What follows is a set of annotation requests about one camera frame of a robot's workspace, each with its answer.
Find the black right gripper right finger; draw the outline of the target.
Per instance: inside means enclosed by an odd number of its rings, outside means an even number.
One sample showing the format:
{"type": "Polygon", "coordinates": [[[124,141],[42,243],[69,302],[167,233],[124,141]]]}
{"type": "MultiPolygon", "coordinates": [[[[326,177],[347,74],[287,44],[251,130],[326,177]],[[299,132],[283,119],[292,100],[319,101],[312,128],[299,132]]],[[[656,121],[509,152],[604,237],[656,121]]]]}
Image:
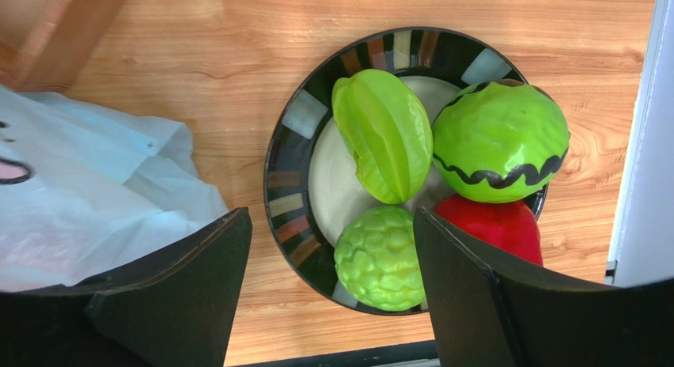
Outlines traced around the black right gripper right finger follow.
{"type": "Polygon", "coordinates": [[[672,280],[620,288],[573,278],[424,209],[413,228],[443,366],[672,365],[672,280]]]}

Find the green watermelon toy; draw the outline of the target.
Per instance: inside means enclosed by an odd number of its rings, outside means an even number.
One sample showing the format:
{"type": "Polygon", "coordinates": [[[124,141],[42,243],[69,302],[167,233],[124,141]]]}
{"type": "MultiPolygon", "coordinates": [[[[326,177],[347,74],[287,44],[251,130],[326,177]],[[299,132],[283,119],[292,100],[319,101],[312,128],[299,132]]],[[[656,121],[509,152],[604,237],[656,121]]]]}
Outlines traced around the green watermelon toy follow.
{"type": "Polygon", "coordinates": [[[513,79],[460,90],[432,124],[434,164],[460,196],[522,200],[559,172],[570,147],[562,109],[542,89],[513,79]]]}

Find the light green starfruit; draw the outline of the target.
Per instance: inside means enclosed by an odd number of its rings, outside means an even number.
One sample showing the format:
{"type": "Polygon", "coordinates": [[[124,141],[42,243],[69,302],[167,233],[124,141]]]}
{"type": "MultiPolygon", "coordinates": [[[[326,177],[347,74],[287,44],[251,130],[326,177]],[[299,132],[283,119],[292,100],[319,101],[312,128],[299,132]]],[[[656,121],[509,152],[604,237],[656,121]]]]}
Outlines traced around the light green starfruit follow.
{"type": "Polygon", "coordinates": [[[424,105],[400,78],[378,69],[338,78],[331,110],[371,196],[396,205],[420,191],[432,165],[433,135],[424,105]]]}

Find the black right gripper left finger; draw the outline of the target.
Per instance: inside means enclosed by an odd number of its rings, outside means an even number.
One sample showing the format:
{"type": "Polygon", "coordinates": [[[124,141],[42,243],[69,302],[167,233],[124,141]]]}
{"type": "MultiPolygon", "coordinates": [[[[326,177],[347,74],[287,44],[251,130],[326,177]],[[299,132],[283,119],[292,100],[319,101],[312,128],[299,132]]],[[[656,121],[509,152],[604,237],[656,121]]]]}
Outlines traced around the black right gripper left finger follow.
{"type": "Polygon", "coordinates": [[[134,262],[1,295],[4,366],[221,366],[252,241],[248,209],[134,262]]]}

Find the light blue printed plastic bag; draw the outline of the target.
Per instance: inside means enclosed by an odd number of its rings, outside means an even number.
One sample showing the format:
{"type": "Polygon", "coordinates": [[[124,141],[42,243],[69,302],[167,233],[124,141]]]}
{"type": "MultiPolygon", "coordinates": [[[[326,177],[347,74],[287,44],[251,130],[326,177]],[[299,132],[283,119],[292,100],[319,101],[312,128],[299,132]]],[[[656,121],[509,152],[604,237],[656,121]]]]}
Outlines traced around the light blue printed plastic bag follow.
{"type": "Polygon", "coordinates": [[[1,289],[74,286],[227,212],[184,123],[1,91],[1,289]]]}

